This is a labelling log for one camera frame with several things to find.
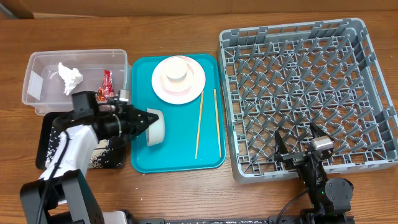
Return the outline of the rice grains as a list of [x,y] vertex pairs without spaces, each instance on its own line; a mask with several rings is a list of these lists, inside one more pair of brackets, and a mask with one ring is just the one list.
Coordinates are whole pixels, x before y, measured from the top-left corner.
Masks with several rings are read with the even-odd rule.
[[[55,130],[55,128],[51,128],[48,148],[46,152],[46,158],[44,162],[45,168],[47,168],[50,165],[59,143],[60,143],[60,133],[57,130]],[[101,140],[97,145],[97,148],[93,151],[91,155],[88,168],[89,169],[103,168],[104,163],[107,163],[108,161],[107,156],[112,150],[113,149],[111,148],[110,141],[108,139]]]

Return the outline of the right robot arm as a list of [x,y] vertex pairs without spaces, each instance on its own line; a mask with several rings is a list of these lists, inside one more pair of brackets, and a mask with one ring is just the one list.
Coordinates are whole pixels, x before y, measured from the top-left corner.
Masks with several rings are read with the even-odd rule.
[[[313,139],[307,151],[292,153],[285,146],[278,131],[275,131],[275,160],[285,164],[287,170],[296,170],[305,190],[293,198],[279,212],[276,223],[354,223],[346,216],[351,210],[353,184],[344,178],[329,179],[323,161],[334,151],[335,140],[322,131],[314,122],[310,123]],[[304,208],[296,217],[284,217],[284,212],[300,197],[307,194],[312,208]]]

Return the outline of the white bowl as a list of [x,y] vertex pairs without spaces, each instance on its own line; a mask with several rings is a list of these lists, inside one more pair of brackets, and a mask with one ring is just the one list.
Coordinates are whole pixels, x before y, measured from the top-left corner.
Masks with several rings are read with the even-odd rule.
[[146,129],[146,142],[149,147],[163,142],[165,137],[164,115],[159,110],[147,109],[147,112],[156,114],[159,118]]

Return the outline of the wooden chopstick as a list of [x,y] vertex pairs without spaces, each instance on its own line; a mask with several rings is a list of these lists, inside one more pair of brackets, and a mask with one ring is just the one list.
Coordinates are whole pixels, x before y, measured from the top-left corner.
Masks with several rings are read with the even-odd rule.
[[216,117],[216,128],[217,128],[217,138],[218,138],[218,152],[219,157],[221,158],[221,138],[220,138],[220,123],[219,123],[219,116],[218,116],[218,101],[217,101],[217,93],[216,89],[213,89],[213,96],[215,102],[215,117]]
[[196,140],[196,147],[195,147],[195,159],[198,158],[198,148],[199,148],[200,130],[201,130],[201,118],[202,118],[202,111],[203,111],[203,97],[204,97],[204,90],[201,92],[201,99],[200,99],[200,111],[199,111],[199,117],[198,117],[197,140]]

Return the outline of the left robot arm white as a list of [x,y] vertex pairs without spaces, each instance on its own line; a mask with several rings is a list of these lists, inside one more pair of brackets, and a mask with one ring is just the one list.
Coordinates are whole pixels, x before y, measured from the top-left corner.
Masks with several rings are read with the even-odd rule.
[[24,184],[20,199],[28,223],[137,223],[127,210],[102,212],[85,175],[101,140],[129,141],[160,128],[155,144],[165,135],[159,110],[139,110],[120,97],[108,99],[111,110],[100,111],[96,92],[72,94],[74,109],[53,121],[60,135],[55,155],[42,175]]

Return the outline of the red snack wrapper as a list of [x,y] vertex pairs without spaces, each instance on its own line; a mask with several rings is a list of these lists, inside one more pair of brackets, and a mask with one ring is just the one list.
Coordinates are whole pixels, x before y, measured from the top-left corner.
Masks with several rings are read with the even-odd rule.
[[96,95],[96,99],[98,101],[106,101],[108,98],[112,98],[114,96],[111,71],[104,70],[103,82],[99,87]]

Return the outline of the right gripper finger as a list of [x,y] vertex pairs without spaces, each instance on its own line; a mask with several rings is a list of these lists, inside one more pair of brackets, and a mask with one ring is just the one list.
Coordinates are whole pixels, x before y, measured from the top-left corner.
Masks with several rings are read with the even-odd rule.
[[277,156],[288,154],[288,150],[285,146],[284,140],[282,139],[279,131],[275,132],[275,154]]
[[310,130],[312,137],[320,138],[320,137],[330,137],[327,133],[325,133],[316,123],[313,121],[310,122]]

